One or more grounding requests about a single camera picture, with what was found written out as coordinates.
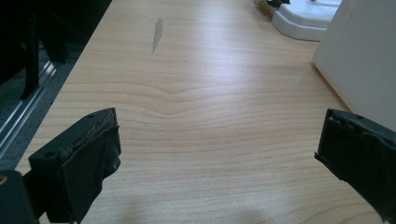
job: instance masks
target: white object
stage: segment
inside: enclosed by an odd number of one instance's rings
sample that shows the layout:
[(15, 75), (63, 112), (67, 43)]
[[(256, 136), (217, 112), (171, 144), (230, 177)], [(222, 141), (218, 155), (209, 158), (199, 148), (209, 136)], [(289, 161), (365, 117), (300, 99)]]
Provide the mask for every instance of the white object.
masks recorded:
[(396, 1), (344, 1), (314, 63), (356, 114), (396, 131)]
[(341, 0), (295, 0), (280, 5), (272, 24), (292, 38), (319, 41), (332, 20)]

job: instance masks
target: wooden tabletop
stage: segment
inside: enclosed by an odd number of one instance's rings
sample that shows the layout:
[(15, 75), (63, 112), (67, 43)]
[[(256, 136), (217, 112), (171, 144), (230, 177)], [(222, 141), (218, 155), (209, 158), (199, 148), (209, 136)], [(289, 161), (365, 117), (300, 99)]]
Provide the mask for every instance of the wooden tabletop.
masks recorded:
[(317, 45), (251, 0), (114, 0), (17, 169), (114, 106), (121, 167), (83, 223), (381, 223), (314, 159), (326, 109), (347, 110)]

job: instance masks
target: white base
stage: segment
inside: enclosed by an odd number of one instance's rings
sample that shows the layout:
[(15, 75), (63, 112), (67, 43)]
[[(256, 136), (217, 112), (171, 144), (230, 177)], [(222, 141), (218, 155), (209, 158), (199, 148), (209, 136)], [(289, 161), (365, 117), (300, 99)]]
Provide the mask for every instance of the white base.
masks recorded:
[(272, 24), (295, 39), (319, 41), (327, 30), (341, 0), (296, 0), (282, 4)]

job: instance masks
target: dark mark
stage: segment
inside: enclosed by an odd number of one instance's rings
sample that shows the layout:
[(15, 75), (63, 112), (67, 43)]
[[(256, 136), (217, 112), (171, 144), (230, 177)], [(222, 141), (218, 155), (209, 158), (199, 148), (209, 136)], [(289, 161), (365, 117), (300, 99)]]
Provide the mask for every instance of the dark mark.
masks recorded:
[(163, 20), (161, 18), (158, 19), (155, 24), (155, 34), (154, 39), (152, 40), (152, 52), (157, 48), (158, 42), (160, 42), (161, 36), (163, 36)]

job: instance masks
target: wood grain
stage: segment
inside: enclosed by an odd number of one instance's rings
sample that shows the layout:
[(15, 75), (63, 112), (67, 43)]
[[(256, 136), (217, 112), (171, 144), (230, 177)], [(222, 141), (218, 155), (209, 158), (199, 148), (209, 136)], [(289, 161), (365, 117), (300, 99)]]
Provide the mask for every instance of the wood grain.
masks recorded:
[(381, 223), (314, 160), (326, 109), (347, 110), (317, 45), (252, 1), (114, 0), (17, 169), (114, 106), (122, 164), (84, 223)]

